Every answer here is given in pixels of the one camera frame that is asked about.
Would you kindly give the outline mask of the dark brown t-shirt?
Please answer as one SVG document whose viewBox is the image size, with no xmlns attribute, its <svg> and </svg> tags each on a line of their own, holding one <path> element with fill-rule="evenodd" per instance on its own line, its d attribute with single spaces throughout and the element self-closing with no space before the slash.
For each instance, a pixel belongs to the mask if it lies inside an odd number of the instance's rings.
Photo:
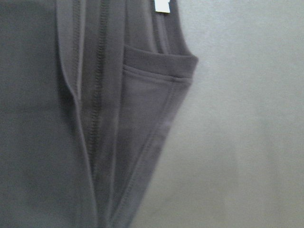
<svg viewBox="0 0 304 228">
<path fill-rule="evenodd" d="M 175 0 L 1 1 L 1 227 L 128 228 L 197 62 Z"/>
</svg>

